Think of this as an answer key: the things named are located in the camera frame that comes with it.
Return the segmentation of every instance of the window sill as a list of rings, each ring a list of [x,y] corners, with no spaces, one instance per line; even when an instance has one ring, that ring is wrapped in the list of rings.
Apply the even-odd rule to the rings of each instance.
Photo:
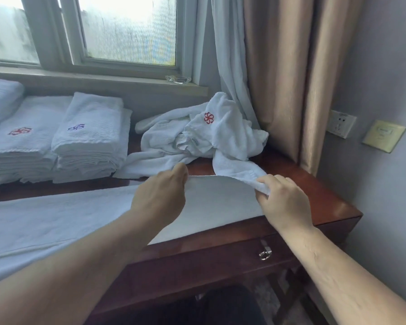
[[[54,94],[82,91],[89,93],[102,92],[131,92],[174,94],[181,96],[209,96],[209,88],[194,83],[176,84],[167,80],[148,79],[141,77],[119,77],[107,75],[76,74],[52,72],[42,69],[0,67],[0,79],[19,81],[30,93],[45,89]]]

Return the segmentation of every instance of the table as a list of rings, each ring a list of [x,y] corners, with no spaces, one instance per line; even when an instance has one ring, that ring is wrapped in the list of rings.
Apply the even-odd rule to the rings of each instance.
[[[138,150],[131,136],[129,153]],[[362,213],[324,187],[316,178],[270,147],[252,160],[267,173],[292,178],[308,195],[313,224],[336,244],[345,241]],[[215,174],[212,160],[188,165],[190,175]],[[102,178],[66,184],[19,182],[0,185],[0,201],[128,185],[128,180]],[[262,261],[262,239],[272,255]],[[99,301],[86,324],[99,324],[130,309],[171,302],[206,290],[298,266],[281,236],[264,216],[228,224],[147,246]]]

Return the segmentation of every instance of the frosted glass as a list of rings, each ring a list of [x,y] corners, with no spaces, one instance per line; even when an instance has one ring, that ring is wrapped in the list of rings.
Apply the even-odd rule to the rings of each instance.
[[[87,54],[176,64],[177,0],[79,0]]]
[[[39,64],[21,0],[0,0],[0,61]]]

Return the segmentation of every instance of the floor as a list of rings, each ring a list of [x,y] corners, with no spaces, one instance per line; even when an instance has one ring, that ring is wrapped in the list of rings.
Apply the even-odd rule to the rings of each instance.
[[[266,323],[273,325],[272,317],[276,314],[280,303],[268,280],[265,277],[260,277],[244,284],[253,292]],[[283,325],[313,325],[313,323],[298,301],[291,309]]]

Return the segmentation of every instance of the white sheer curtain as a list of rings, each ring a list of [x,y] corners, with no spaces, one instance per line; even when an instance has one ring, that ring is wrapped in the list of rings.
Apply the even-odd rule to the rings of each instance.
[[[260,129],[249,97],[245,62],[244,0],[211,0],[221,90]]]

